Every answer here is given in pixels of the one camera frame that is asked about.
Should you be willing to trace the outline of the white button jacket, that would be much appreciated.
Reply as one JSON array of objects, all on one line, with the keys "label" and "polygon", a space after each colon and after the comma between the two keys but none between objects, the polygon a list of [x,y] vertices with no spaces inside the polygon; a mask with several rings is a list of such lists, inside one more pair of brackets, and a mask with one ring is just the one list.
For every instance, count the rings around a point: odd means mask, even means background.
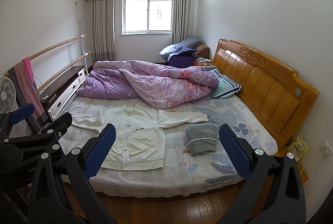
[{"label": "white button jacket", "polygon": [[101,133],[107,124],[114,125],[116,140],[103,161],[102,168],[119,171],[148,171],[164,166],[164,129],[184,123],[205,123],[200,112],[172,113],[126,104],[96,114],[73,114],[73,125]]}]

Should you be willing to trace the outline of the white electric fan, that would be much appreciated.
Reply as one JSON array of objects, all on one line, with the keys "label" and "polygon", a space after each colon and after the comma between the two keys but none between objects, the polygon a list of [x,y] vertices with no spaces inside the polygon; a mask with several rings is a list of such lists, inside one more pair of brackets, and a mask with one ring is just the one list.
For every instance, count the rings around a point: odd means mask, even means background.
[{"label": "white electric fan", "polygon": [[16,89],[13,82],[7,77],[0,78],[0,111],[8,113],[13,110],[16,102]]}]

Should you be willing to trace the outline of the dark wood white cabinet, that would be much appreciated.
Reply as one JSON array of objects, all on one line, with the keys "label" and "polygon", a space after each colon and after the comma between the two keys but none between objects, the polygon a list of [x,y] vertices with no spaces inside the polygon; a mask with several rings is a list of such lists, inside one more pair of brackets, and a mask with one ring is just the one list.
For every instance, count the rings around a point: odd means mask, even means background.
[{"label": "dark wood white cabinet", "polygon": [[72,66],[40,94],[41,105],[50,121],[56,119],[85,79],[84,66]]}]

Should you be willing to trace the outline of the pink towel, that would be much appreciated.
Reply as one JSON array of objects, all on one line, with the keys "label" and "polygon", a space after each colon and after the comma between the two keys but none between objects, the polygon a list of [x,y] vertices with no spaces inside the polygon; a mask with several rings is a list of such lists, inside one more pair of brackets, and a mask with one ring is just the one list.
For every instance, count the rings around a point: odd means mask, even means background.
[{"label": "pink towel", "polygon": [[14,66],[15,75],[17,79],[17,100],[20,106],[27,104],[34,105],[34,113],[32,117],[34,120],[42,120],[44,116],[44,109],[40,103],[38,95],[36,94],[36,82],[33,77],[32,65],[30,58],[26,57]]}]

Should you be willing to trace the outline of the yellow snack bag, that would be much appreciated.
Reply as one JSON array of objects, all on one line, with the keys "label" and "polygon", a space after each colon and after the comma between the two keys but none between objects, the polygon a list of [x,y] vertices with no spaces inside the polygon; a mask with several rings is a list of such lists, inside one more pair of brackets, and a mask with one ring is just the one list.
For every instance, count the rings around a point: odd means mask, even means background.
[{"label": "yellow snack bag", "polygon": [[288,147],[287,152],[292,153],[295,161],[298,163],[302,161],[304,155],[309,151],[302,135],[298,136]]}]

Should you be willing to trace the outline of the folded grey hoodie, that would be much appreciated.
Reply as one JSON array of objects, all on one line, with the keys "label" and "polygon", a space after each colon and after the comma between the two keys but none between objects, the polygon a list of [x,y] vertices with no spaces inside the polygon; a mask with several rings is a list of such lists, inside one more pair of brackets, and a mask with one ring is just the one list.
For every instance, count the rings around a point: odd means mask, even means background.
[{"label": "folded grey hoodie", "polygon": [[185,130],[185,149],[189,149],[191,156],[205,155],[215,152],[219,144],[217,127],[212,123],[191,124]]}]

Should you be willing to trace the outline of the floral bed sheet mattress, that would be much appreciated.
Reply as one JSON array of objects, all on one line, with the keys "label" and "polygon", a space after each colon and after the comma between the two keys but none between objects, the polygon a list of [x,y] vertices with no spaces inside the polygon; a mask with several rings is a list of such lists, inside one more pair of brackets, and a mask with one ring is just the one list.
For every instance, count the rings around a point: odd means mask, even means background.
[{"label": "floral bed sheet mattress", "polygon": [[[234,133],[247,140],[255,149],[261,148],[274,155],[279,148],[276,140],[256,119],[254,114],[236,95],[229,98],[210,97],[188,102],[171,112],[200,111],[207,114],[216,127],[228,124]],[[117,171],[100,169],[90,183],[96,192],[111,196],[172,197],[188,196],[236,184],[242,180],[222,145],[215,152],[191,156],[187,149],[185,131],[188,124],[164,131],[166,148],[164,166],[149,171]]]}]

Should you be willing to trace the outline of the wooden headboard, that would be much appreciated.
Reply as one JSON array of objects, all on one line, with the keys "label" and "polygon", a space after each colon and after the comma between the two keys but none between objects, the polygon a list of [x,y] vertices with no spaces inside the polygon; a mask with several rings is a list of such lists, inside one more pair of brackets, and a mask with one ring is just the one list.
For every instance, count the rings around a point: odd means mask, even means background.
[{"label": "wooden headboard", "polygon": [[295,69],[237,41],[220,39],[212,63],[242,86],[238,97],[279,149],[287,147],[306,121],[319,91]]}]

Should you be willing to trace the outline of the purple floral quilt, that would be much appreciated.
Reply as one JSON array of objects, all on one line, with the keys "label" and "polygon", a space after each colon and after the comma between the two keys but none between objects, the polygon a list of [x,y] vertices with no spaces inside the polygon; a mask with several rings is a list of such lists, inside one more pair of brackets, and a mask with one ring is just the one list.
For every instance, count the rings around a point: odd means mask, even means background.
[{"label": "purple floral quilt", "polygon": [[141,98],[169,109],[210,95],[219,80],[203,67],[176,68],[139,60],[98,61],[76,94],[97,99]]}]

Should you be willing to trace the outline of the light blue pillow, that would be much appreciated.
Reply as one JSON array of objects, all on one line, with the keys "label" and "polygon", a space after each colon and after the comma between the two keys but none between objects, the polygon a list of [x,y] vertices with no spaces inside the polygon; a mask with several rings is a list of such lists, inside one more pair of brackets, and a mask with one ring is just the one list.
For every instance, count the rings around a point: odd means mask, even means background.
[{"label": "light blue pillow", "polygon": [[242,86],[222,74],[217,67],[203,66],[203,69],[211,72],[220,82],[211,93],[212,99],[228,98],[241,91]]}]

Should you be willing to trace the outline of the dark blue pillow pile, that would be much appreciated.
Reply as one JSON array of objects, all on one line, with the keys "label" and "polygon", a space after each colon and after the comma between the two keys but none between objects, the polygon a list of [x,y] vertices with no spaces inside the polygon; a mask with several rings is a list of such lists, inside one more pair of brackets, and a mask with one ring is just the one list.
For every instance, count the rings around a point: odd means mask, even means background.
[{"label": "dark blue pillow pile", "polygon": [[179,43],[171,44],[162,49],[159,56],[162,57],[168,66],[176,68],[187,68],[195,61],[197,46],[201,41],[194,36],[188,36]]}]

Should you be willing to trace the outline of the left grey curtain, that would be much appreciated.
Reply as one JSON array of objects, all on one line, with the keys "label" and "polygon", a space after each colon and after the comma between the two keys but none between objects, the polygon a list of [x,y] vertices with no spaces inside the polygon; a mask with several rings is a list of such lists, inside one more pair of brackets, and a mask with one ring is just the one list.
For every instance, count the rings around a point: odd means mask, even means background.
[{"label": "left grey curtain", "polygon": [[88,0],[88,28],[92,61],[115,61],[115,2]]}]

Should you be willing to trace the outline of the grey curtain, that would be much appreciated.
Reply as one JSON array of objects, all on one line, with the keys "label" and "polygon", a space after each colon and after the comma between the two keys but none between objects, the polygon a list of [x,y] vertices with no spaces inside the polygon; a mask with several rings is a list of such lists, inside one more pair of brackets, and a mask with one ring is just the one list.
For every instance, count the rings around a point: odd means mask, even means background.
[{"label": "grey curtain", "polygon": [[92,61],[115,61],[115,2],[88,0],[88,28]]},{"label": "grey curtain", "polygon": [[193,33],[195,0],[173,0],[171,42],[179,43]]}]

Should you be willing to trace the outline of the wooden nightstand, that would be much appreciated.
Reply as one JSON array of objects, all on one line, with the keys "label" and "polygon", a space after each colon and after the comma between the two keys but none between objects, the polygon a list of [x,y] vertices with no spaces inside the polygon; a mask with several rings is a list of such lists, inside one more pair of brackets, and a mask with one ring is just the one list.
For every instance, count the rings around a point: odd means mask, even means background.
[{"label": "wooden nightstand", "polygon": [[193,66],[211,66],[210,49],[205,44],[199,44],[196,47],[196,59]]}]

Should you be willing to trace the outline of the white window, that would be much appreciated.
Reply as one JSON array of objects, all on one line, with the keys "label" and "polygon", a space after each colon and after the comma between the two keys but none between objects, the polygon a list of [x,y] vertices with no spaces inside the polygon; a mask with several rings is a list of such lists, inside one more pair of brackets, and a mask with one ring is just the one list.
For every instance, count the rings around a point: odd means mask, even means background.
[{"label": "white window", "polygon": [[122,34],[171,33],[173,0],[123,0]]}]

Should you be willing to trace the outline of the right grey curtain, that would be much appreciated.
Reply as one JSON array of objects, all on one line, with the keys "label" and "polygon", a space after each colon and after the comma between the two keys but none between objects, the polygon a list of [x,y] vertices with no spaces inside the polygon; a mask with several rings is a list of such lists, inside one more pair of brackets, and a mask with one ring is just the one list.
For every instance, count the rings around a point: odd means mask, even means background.
[{"label": "right grey curtain", "polygon": [[173,0],[171,42],[179,43],[193,33],[195,0]]}]

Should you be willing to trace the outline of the lower wooden rail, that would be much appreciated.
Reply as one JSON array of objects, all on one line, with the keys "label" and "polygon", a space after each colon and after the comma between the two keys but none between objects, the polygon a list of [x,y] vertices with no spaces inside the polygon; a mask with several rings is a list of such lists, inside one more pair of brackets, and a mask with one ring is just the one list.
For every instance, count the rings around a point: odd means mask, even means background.
[{"label": "lower wooden rail", "polygon": [[91,54],[91,51],[84,53],[82,56],[78,57],[73,62],[69,63],[65,67],[63,67],[61,70],[59,70],[57,73],[55,73],[51,78],[49,78],[46,82],[44,82],[38,89],[35,90],[35,92],[38,94],[40,93],[47,85],[49,85],[53,80],[55,80],[58,76],[60,76],[63,72],[67,71],[69,68],[71,68],[74,64],[78,63],[82,59],[86,58],[88,55]]}]

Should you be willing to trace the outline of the wooden rail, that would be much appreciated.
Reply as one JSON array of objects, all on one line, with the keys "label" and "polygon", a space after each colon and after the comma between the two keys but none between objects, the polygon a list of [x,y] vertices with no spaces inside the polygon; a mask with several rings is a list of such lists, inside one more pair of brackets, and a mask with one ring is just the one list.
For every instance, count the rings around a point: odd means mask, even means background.
[{"label": "wooden rail", "polygon": [[49,52],[49,51],[51,51],[51,50],[53,50],[55,48],[61,47],[64,44],[68,44],[70,42],[73,42],[73,41],[76,41],[76,40],[79,40],[79,39],[81,39],[81,41],[82,41],[83,54],[84,54],[84,53],[86,53],[85,49],[84,49],[84,42],[83,42],[83,38],[85,38],[85,37],[87,37],[87,34],[81,35],[81,36],[78,36],[78,37],[75,37],[75,38],[71,38],[71,39],[68,39],[68,40],[65,40],[65,41],[62,41],[62,42],[60,42],[58,44],[52,45],[52,46],[50,46],[50,47],[48,47],[46,49],[43,49],[42,51],[39,51],[39,52],[33,54],[32,56],[29,57],[29,59],[30,59],[30,61],[32,61],[33,59],[35,59],[35,58],[37,58],[37,57],[45,54],[46,52]]},{"label": "wooden rail", "polygon": [[60,76],[63,72],[67,71],[69,68],[71,68],[74,64],[78,63],[82,59],[86,58],[88,55],[91,54],[91,51],[84,53],[82,56],[78,57],[73,62],[69,63],[65,67],[63,67],[61,70],[59,70],[57,73],[55,73],[51,78],[49,78],[46,82],[44,82],[38,89],[35,90],[35,92],[38,94],[40,93],[47,85],[49,85],[53,80],[55,80],[58,76]]}]

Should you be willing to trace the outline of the upper wooden rail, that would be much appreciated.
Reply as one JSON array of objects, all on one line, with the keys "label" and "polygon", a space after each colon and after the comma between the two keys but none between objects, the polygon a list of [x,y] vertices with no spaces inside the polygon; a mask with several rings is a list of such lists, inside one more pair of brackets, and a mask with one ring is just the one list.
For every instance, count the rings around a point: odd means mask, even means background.
[{"label": "upper wooden rail", "polygon": [[61,47],[64,44],[68,44],[70,42],[73,42],[73,41],[76,41],[76,40],[79,40],[79,39],[81,39],[81,41],[82,41],[83,54],[84,54],[84,53],[86,53],[85,49],[84,49],[84,42],[83,42],[83,38],[85,38],[85,37],[87,37],[87,34],[81,35],[81,36],[78,36],[78,37],[75,37],[75,38],[71,38],[71,39],[68,39],[68,40],[65,40],[65,41],[62,41],[62,42],[60,42],[58,44],[52,45],[52,46],[50,46],[50,47],[48,47],[46,49],[43,49],[42,51],[39,51],[39,52],[33,54],[32,56],[29,57],[29,59],[30,59],[30,61],[32,61],[33,59],[35,59],[35,58],[37,58],[37,57],[45,54],[46,52],[49,52],[49,51],[51,51],[51,50],[53,50],[55,48]]}]

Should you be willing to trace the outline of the white wall socket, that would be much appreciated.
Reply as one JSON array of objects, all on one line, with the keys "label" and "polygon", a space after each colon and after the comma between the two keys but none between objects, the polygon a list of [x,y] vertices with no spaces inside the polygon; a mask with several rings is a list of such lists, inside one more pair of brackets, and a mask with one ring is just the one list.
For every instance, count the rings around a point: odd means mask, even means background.
[{"label": "white wall socket", "polygon": [[327,158],[332,154],[332,149],[326,140],[321,143],[319,148],[322,151],[324,158]]}]

